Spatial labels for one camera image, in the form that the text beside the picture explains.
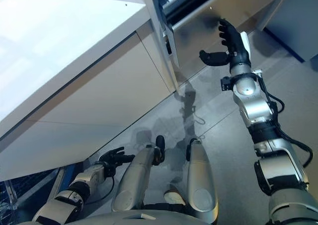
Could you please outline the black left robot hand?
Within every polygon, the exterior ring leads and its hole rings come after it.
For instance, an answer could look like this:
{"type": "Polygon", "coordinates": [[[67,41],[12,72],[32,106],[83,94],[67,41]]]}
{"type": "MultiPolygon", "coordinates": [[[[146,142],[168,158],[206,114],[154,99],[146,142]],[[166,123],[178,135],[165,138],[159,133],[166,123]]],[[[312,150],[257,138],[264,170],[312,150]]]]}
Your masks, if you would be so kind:
{"type": "Polygon", "coordinates": [[[135,158],[135,155],[125,154],[124,147],[119,147],[110,150],[99,157],[98,161],[106,162],[115,167],[121,166],[124,163],[130,163],[135,158]]]}

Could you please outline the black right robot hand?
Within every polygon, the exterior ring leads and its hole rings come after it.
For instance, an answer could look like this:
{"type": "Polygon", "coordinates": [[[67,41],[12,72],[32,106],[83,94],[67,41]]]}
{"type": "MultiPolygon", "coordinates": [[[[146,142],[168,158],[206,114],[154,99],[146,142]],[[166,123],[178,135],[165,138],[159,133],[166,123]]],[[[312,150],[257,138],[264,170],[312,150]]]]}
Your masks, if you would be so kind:
{"type": "Polygon", "coordinates": [[[251,66],[249,53],[244,47],[243,40],[235,27],[225,19],[219,20],[219,36],[223,39],[222,45],[226,46],[226,52],[207,53],[204,50],[199,52],[201,61],[213,67],[230,64],[230,69],[239,64],[251,66]]]}

